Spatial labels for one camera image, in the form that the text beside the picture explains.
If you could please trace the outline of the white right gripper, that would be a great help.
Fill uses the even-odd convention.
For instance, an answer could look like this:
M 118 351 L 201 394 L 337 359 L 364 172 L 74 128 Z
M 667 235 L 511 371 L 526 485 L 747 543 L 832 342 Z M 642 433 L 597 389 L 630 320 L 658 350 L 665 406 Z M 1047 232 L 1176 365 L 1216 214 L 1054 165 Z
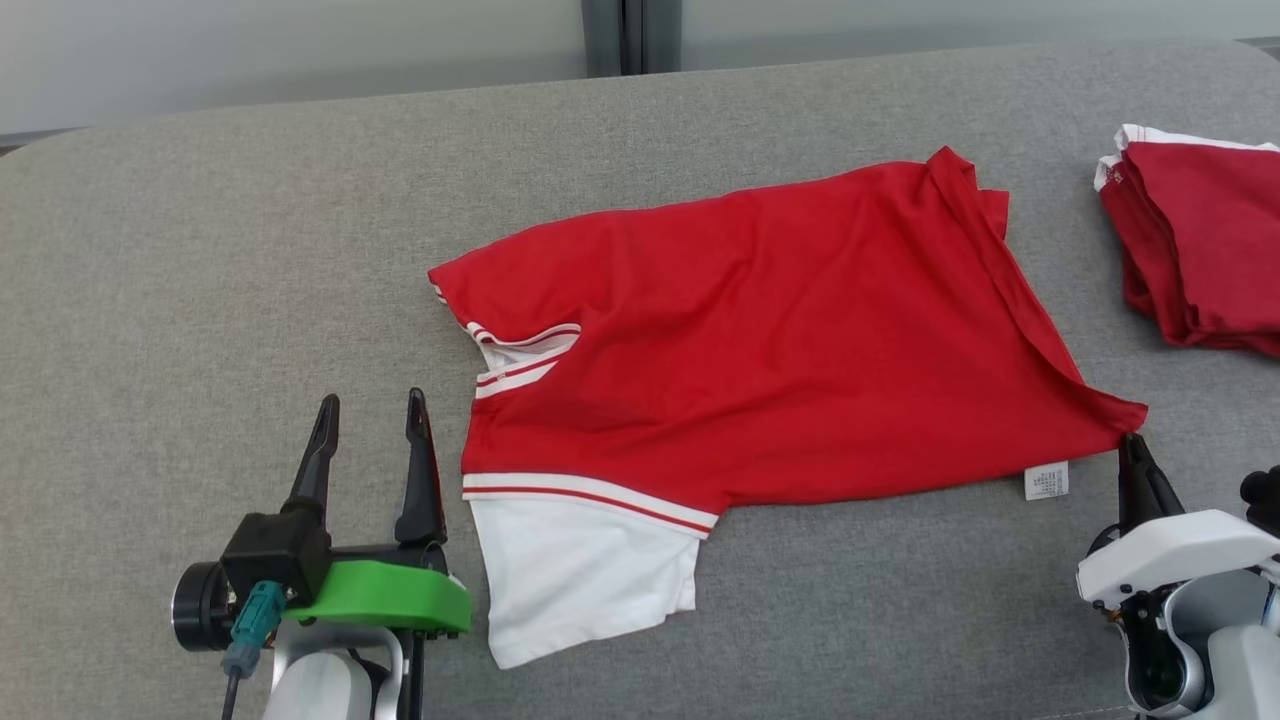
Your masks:
M 1277 538 L 1185 512 L 1139 433 L 1117 448 L 1120 533 L 1078 565 L 1080 597 L 1119 629 L 1138 719 L 1279 715 Z

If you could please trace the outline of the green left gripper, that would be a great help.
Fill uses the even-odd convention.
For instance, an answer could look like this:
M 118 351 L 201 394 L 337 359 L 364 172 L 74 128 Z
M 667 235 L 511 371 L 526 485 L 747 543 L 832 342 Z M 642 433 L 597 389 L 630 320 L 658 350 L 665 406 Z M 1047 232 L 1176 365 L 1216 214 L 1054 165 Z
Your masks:
M 325 525 L 332 460 L 340 427 L 340 400 L 326 395 L 317 410 L 283 512 L 302 511 Z M 310 605 L 289 602 L 284 618 L 421 632 L 429 638 L 472 630 L 472 597 L 451 573 L 442 482 L 425 393 L 411 388 L 404 437 L 410 465 L 394 527 L 399 544 L 333 551 L 333 562 Z

